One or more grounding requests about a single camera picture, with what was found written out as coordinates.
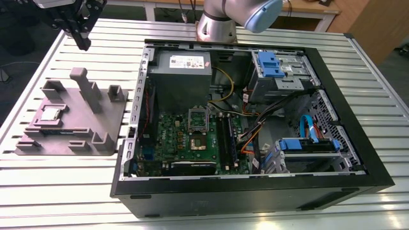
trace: aluminum workbench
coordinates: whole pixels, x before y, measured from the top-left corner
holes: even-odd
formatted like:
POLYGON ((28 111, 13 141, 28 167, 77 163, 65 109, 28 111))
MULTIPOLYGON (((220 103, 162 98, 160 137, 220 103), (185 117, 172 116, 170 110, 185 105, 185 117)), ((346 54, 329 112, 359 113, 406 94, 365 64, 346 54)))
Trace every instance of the aluminum workbench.
POLYGON ((409 227, 409 110, 355 41, 342 34, 285 30, 252 34, 237 29, 241 43, 318 49, 395 183, 378 194, 358 196, 321 211, 144 220, 109 197, 116 154, 110 157, 16 156, 14 145, 41 103, 40 87, 48 79, 74 87, 68 76, 70 68, 85 67, 88 78, 98 88, 120 84, 130 91, 129 111, 144 39, 193 40, 194 26, 100 19, 89 38, 92 47, 84 52, 72 38, 58 35, 0 128, 0 228, 90 225, 116 230, 373 230, 409 227))

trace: black cable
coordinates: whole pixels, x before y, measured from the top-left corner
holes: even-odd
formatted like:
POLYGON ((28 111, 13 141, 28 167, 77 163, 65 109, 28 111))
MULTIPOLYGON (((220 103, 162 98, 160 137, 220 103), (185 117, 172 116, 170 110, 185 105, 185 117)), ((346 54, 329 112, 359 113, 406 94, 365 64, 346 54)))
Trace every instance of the black cable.
POLYGON ((289 4, 289 17, 292 17, 292 13, 293 13, 293 4, 292 1, 288 0, 288 4, 289 4))
POLYGON ((181 8, 181 2, 180 2, 180 0, 178 0, 178 7, 180 7, 181 12, 184 12, 184 9, 181 8))
POLYGON ((173 10, 170 10, 170 9, 168 9, 168 8, 164 8, 166 11, 169 11, 169 12, 174 12, 174 11, 177 11, 177 9, 173 9, 173 10))
POLYGON ((253 165, 252 173, 260 174, 261 172, 261 152, 260 152, 260 147, 258 147, 258 134, 254 136, 252 143, 253 143, 254 158, 258 161, 258 168, 254 167, 253 165))
POLYGON ((194 21, 196 21, 196 11, 194 11, 194 6, 193 6, 193 1, 190 0, 190 7, 192 7, 192 10, 193 10, 193 18, 194 18, 194 21))

